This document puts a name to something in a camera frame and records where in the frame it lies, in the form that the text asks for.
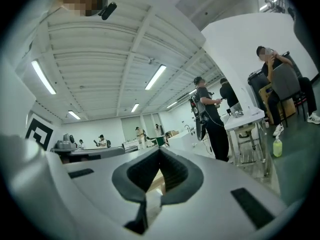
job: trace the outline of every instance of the chair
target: chair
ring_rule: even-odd
[[[283,102],[298,96],[302,101],[302,91],[296,73],[288,64],[281,64],[273,70],[272,74],[272,88],[280,98],[280,104],[283,111],[285,125],[288,127],[287,115],[284,109]],[[306,121],[305,107],[302,104],[303,119]]]

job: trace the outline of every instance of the sneaker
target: sneaker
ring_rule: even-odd
[[[282,123],[278,124],[275,128],[275,131],[273,133],[273,137],[279,136],[284,131],[284,127]]]
[[[308,123],[314,123],[316,125],[320,124],[320,117],[316,115],[316,113],[312,113],[308,119],[307,119]]]

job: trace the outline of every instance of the fluorescent light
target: fluorescent light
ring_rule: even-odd
[[[171,108],[173,105],[176,105],[178,102],[176,101],[176,102],[174,102],[174,103],[172,103],[171,105],[169,105],[169,106],[167,106],[166,108],[168,109],[168,108]]]
[[[79,116],[77,116],[72,110],[69,110],[68,112],[69,112],[69,114],[70,114],[71,116],[73,116],[75,119],[77,119],[77,120],[80,120],[80,119],[81,119],[81,118],[80,118]]]
[[[56,94],[56,91],[53,89],[53,87],[51,86],[51,84],[49,83],[48,79],[45,77],[44,73],[42,72],[40,65],[38,63],[37,60],[34,60],[31,62],[36,74],[38,75],[38,77],[40,78],[40,80],[42,81],[42,83],[44,84],[44,86],[48,89],[48,91],[51,94]]]
[[[133,109],[131,110],[131,113],[135,112],[138,106],[139,106],[139,103],[135,104]]]
[[[264,6],[262,6],[262,7],[260,8],[260,11],[263,10],[264,8],[266,8],[267,6],[268,6],[267,4],[265,4]]]
[[[190,94],[190,95],[193,94],[196,90],[197,90],[197,89],[194,89],[192,92],[189,92],[189,94]]]
[[[152,77],[150,82],[147,84],[147,86],[145,88],[146,90],[150,90],[151,89],[151,87],[155,84],[157,79],[161,76],[161,74],[165,71],[166,68],[167,68],[167,66],[160,65],[160,67],[158,68],[157,72],[154,74],[154,76]]]

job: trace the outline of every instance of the table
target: table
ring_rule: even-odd
[[[138,150],[141,149],[140,143],[139,143],[139,140],[138,140],[138,139],[135,139],[135,140],[130,141],[130,142],[125,142],[125,143],[123,143],[124,149],[129,148],[129,147],[132,147],[132,146],[137,146],[137,147],[138,147]]]
[[[270,154],[268,152],[267,145],[267,131],[266,123],[264,120],[265,112],[257,107],[251,109],[243,116],[234,117],[233,115],[229,117],[227,122],[224,124],[224,128],[227,132],[227,136],[230,142],[231,153],[234,158],[234,164],[238,167],[254,165],[256,163],[262,164],[263,174],[266,176],[269,174],[270,166],[269,162],[271,161]],[[258,138],[253,139],[251,131],[257,126]],[[235,131],[236,135],[241,132],[247,132],[249,134],[250,140],[239,142],[238,136],[238,147],[239,147],[239,156],[236,158],[235,149],[233,141],[231,138],[231,131]],[[241,151],[240,145],[245,143],[252,143],[252,155],[250,159],[250,154],[243,153],[242,160],[240,161]]]

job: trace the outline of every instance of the white ceiling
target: white ceiling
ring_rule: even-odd
[[[252,7],[251,0],[109,1],[118,8],[108,20],[60,9],[41,24],[33,42],[32,56],[57,93],[49,94],[31,65],[23,80],[64,123],[75,121],[66,118],[68,110],[81,120],[128,116],[135,103],[134,114],[158,112],[192,91],[194,77],[219,80],[221,71],[202,49],[199,29]],[[167,69],[145,90],[160,64]]]

